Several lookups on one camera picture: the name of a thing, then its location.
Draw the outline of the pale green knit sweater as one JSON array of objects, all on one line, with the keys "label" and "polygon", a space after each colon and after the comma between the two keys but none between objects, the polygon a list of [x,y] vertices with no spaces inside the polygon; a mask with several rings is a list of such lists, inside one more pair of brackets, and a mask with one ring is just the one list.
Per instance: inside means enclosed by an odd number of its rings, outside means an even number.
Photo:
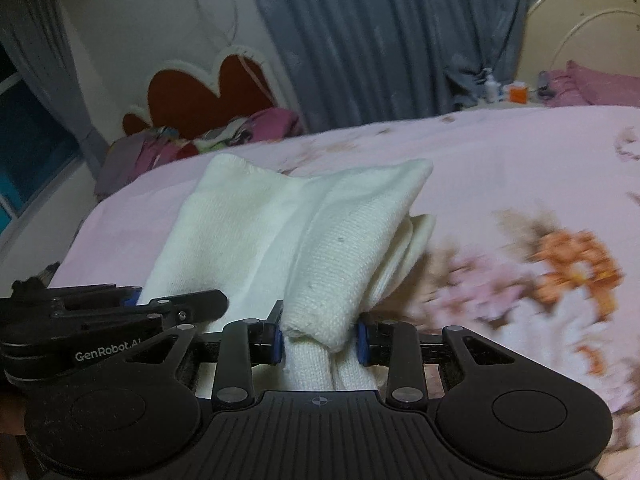
[{"label": "pale green knit sweater", "polygon": [[208,164],[142,289],[143,301],[217,289],[226,323],[280,306],[285,390],[374,390],[357,359],[358,316],[408,276],[435,220],[410,208],[433,166],[424,159],[311,178],[222,154]]}]

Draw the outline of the purple clothes pile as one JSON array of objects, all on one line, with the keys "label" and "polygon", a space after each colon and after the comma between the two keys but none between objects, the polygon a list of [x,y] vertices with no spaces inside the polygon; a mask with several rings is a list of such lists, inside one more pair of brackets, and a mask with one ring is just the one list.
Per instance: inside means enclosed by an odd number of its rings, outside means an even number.
[{"label": "purple clothes pile", "polygon": [[108,150],[96,178],[94,196],[99,202],[160,166],[196,155],[267,141],[279,141],[304,133],[299,116],[285,108],[267,108],[248,117],[199,134],[193,140],[170,127],[149,128],[121,138]]}]

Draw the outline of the red heart shaped headboard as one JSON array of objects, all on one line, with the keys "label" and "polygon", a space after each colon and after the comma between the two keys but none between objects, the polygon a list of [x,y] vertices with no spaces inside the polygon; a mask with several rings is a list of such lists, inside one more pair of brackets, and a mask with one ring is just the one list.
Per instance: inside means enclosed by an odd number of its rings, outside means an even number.
[{"label": "red heart shaped headboard", "polygon": [[193,140],[273,107],[287,108],[288,101],[268,60],[234,44],[220,50],[210,70],[179,60],[163,63],[149,78],[145,104],[122,116],[122,132],[169,127]]}]

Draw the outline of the white pump bottle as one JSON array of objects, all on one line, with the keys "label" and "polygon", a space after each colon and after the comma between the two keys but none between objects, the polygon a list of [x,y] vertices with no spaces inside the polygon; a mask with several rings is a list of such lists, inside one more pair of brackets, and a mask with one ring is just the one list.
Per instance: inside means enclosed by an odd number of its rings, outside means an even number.
[{"label": "white pump bottle", "polygon": [[500,82],[493,73],[488,72],[484,82],[485,101],[489,104],[500,100]]}]

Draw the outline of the orange container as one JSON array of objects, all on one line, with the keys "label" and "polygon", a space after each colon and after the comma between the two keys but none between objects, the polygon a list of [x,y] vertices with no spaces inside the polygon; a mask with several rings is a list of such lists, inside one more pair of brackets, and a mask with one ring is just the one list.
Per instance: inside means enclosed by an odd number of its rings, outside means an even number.
[{"label": "orange container", "polygon": [[524,81],[513,81],[506,86],[506,99],[515,104],[526,105],[529,100],[529,88]]}]

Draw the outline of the blue grey left curtain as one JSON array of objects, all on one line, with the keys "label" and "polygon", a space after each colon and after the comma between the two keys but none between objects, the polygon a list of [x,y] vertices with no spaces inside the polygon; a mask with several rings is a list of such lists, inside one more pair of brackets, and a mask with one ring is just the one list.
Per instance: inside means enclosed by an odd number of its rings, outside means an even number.
[{"label": "blue grey left curtain", "polygon": [[1,43],[38,101],[74,136],[97,176],[108,144],[82,96],[58,0],[1,0]]}]

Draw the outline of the blue grey curtain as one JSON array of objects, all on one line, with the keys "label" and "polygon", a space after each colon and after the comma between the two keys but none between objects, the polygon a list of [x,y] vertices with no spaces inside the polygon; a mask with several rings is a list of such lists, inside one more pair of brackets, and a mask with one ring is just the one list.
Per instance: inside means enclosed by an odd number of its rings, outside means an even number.
[{"label": "blue grey curtain", "polygon": [[1,43],[38,101],[74,136],[97,176],[108,144],[82,96],[58,0],[1,0]]},{"label": "blue grey curtain", "polygon": [[533,0],[255,0],[314,132],[447,114],[514,78]]}]

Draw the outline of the blue grey centre curtain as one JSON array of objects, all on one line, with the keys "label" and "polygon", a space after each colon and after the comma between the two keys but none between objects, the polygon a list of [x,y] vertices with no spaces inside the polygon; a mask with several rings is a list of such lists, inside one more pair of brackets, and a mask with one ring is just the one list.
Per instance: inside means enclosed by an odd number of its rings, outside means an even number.
[{"label": "blue grey centre curtain", "polygon": [[447,114],[514,78],[533,0],[255,0],[314,132]]}]

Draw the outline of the magenta pillow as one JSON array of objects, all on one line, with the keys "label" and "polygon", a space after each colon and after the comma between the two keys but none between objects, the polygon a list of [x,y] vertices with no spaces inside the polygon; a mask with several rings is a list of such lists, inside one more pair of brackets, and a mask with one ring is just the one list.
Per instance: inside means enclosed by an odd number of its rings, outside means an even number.
[{"label": "magenta pillow", "polygon": [[562,106],[630,106],[640,104],[640,80],[635,76],[590,70],[568,61],[562,70],[550,70],[548,107]]}]

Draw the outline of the cream round headboard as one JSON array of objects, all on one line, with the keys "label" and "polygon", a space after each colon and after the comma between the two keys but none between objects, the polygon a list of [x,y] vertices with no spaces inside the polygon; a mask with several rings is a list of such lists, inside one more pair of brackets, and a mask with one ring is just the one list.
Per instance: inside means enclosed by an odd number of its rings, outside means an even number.
[{"label": "cream round headboard", "polygon": [[538,0],[529,10],[514,78],[531,86],[567,62],[639,75],[639,0]]}]

